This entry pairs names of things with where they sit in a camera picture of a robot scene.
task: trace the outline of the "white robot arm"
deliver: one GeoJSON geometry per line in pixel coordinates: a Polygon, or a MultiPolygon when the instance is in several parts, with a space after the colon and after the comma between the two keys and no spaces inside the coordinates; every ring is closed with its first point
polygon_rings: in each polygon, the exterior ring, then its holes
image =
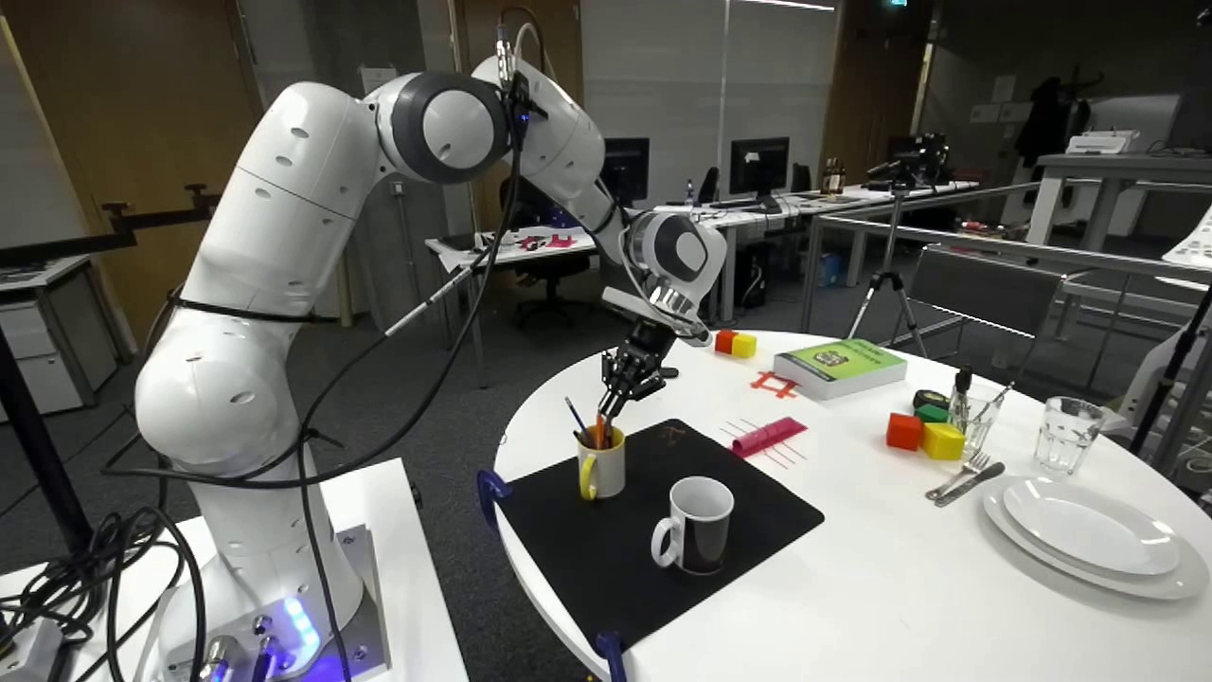
{"type": "MultiPolygon", "coordinates": [[[[347,232],[387,174],[467,180],[499,153],[562,200],[621,261],[640,294],[635,332],[605,361],[604,407],[650,390],[673,332],[705,337],[697,308],[725,266],[725,238],[692,212],[650,212],[626,224],[599,186],[604,131],[529,65],[484,61],[475,75],[402,75],[368,99],[322,81],[287,88],[241,147],[183,299],[135,381],[140,435],[178,470],[293,479],[298,414],[287,390],[287,348],[322,294],[347,232]]],[[[306,559],[298,489],[195,484],[216,537],[205,569],[207,645],[231,659],[273,656],[275,679],[316,665],[322,645],[365,603],[316,489],[310,520],[330,577],[306,559]]],[[[195,604],[172,597],[161,625],[162,679],[183,679],[195,651],[195,604]]]]}

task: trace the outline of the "yellow block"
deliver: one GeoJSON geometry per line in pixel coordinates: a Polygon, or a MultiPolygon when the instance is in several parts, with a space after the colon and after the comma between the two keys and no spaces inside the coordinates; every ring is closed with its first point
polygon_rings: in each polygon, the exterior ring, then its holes
{"type": "Polygon", "coordinates": [[[964,459],[964,430],[953,422],[924,422],[921,452],[932,459],[964,459]]]}
{"type": "Polygon", "coordinates": [[[758,352],[758,337],[755,332],[734,332],[730,337],[730,354],[750,361],[758,352]]]}

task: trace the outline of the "stacked plates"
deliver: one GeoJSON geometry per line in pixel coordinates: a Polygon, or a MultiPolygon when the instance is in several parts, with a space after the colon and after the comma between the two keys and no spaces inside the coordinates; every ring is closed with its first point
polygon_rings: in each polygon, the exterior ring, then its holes
{"type": "Polygon", "coordinates": [[[1195,597],[1210,569],[1184,537],[1129,505],[1059,479],[1001,479],[986,497],[988,522],[1034,559],[1135,597],[1195,597]]]}

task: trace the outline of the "cabinet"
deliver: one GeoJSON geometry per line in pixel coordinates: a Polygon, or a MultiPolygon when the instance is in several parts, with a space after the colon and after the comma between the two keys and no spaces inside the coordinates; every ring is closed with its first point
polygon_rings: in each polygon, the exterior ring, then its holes
{"type": "Polygon", "coordinates": [[[124,354],[121,332],[89,256],[61,256],[39,271],[3,275],[0,329],[39,414],[89,406],[113,373],[116,354],[124,354]]]}

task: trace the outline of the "round table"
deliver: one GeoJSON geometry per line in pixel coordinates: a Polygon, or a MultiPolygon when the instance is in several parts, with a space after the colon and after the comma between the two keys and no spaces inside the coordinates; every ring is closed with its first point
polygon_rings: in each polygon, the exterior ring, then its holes
{"type": "MultiPolygon", "coordinates": [[[[924,489],[960,465],[902,455],[883,441],[887,414],[909,414],[916,386],[951,390],[953,368],[905,354],[905,381],[812,400],[755,390],[772,352],[803,348],[812,332],[758,332],[755,361],[673,343],[667,390],[626,406],[616,422],[640,430],[681,416],[697,430],[730,435],[796,416],[796,435],[750,460],[825,510],[825,522],[750,569],[700,604],[626,651],[633,679],[929,679],[929,682],[1205,682],[1212,679],[1212,597],[1144,603],[1089,588],[1009,545],[981,515],[986,489],[934,506],[924,489]]],[[[571,459],[571,416],[599,400],[599,354],[542,381],[505,429],[495,474],[505,479],[571,459]]],[[[1009,393],[986,452],[1009,477],[1032,477],[1043,400],[1009,393]]],[[[1071,477],[1091,491],[1172,522],[1212,565],[1212,520],[1166,477],[1110,440],[1099,440],[1071,477]]],[[[495,510],[505,551],[533,609],[599,679],[605,662],[576,627],[527,545],[495,510]]]]}

